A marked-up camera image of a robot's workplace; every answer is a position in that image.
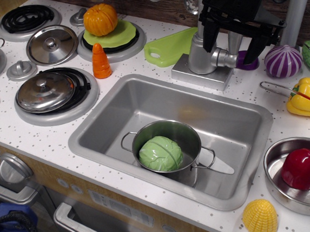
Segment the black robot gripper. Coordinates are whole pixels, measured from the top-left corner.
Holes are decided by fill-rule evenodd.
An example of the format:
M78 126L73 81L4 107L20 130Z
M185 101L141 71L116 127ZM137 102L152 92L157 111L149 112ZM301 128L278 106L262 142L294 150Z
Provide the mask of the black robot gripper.
M211 52L220 29L252 37L244 63L252 64L277 39L286 22L267 11L263 0L202 0L203 48Z

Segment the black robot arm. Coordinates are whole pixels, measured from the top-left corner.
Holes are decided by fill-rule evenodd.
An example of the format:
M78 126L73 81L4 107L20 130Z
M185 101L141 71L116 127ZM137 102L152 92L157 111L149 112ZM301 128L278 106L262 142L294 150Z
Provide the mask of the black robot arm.
M286 27L280 19L262 6L262 0L202 0L203 48L212 52L219 30L226 29L252 40L243 61L251 64L266 46L275 45Z

